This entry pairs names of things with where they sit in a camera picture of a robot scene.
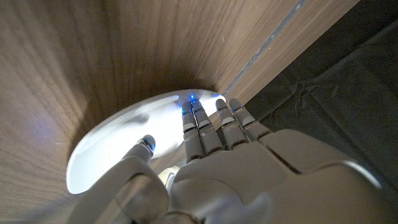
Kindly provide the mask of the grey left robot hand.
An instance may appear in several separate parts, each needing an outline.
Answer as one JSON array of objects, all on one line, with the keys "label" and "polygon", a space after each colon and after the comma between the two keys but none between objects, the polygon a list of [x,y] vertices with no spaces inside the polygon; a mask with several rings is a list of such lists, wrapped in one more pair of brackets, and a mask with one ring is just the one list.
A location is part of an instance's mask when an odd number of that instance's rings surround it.
[{"label": "grey left robot hand", "polygon": [[141,138],[73,209],[69,223],[396,223],[380,182],[334,147],[273,132],[236,99],[215,103],[220,138],[198,100],[182,106],[187,163],[169,186]]}]

